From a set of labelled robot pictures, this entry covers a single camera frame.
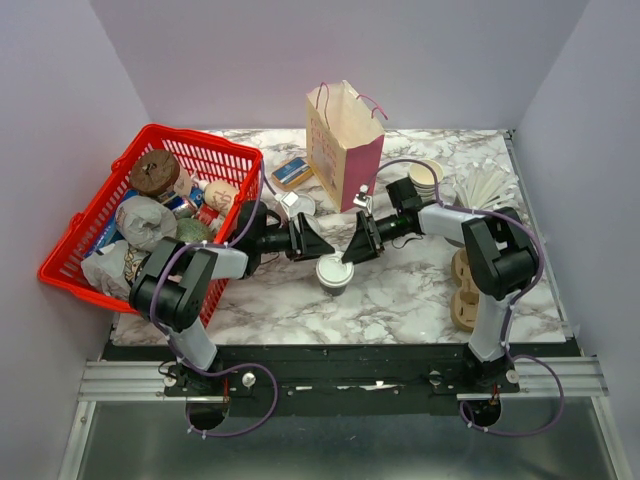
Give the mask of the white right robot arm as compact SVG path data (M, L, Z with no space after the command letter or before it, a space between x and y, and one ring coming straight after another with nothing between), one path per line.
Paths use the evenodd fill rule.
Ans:
M543 271L539 242L514 209L471 210L439 199L423 200L408 178L387 185L394 215L375 219L372 196L363 185L353 204L355 233L342 256L354 265L375 259L384 245L410 233L435 235L464 246L471 277L479 290L476 324L468 342L475 358L460 367L460 379L480 392L496 380L492 362L507 355L507 334L515 303L537 282Z

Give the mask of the pink and cream paper bag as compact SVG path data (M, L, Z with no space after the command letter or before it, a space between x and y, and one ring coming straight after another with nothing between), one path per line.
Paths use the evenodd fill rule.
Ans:
M373 192L387 118L346 80L322 82L307 94L307 162L337 211L352 209L361 187Z

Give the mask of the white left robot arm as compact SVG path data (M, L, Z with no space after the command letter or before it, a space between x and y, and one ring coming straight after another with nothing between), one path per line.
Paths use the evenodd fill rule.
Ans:
M201 395L214 393L222 380L213 364L217 347L200 318L213 281L253 275L266 253L283 253L294 261L314 260L335 252L304 215L284 225L269 225L279 216L262 201L244 202L226 244L185 243L163 238L136 273L129 305L153 323L190 368L187 382Z

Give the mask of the white plastic cup lid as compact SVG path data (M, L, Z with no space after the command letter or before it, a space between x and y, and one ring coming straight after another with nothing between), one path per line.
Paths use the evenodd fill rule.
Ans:
M354 265L352 262L342 261L343 253L321 256L316 264L316 275L319 281L326 283L349 283L354 276Z

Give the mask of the black paper coffee cup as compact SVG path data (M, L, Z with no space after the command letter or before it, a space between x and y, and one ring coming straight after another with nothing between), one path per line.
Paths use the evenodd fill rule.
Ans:
M347 282L326 283L321 281L320 286L325 293L331 296L340 296L345 292L348 286L348 283Z

